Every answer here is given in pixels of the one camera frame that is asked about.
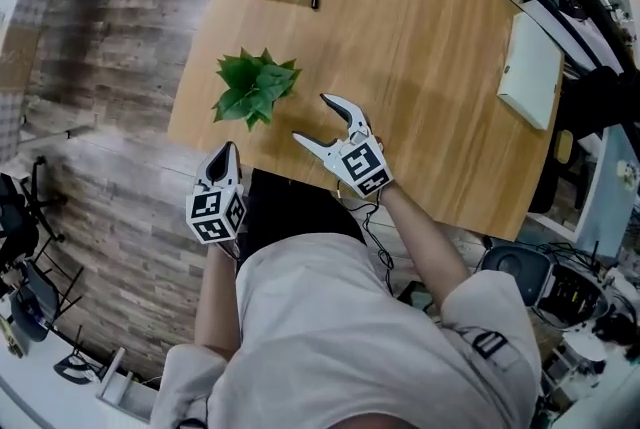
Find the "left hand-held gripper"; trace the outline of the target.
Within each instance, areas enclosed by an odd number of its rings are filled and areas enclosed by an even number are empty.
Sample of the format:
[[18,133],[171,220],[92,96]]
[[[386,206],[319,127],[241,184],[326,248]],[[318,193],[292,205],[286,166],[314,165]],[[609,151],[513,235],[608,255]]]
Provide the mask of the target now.
[[237,146],[227,141],[198,167],[204,190],[186,197],[186,223],[201,244],[235,240],[247,213]]

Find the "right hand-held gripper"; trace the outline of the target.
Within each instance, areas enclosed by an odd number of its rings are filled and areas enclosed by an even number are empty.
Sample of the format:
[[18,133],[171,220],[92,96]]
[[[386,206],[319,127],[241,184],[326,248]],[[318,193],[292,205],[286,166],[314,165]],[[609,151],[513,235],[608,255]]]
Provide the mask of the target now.
[[349,138],[321,142],[307,134],[293,132],[294,140],[360,197],[377,193],[392,181],[392,174],[368,128],[365,113],[343,97],[325,93],[320,97],[346,122]]

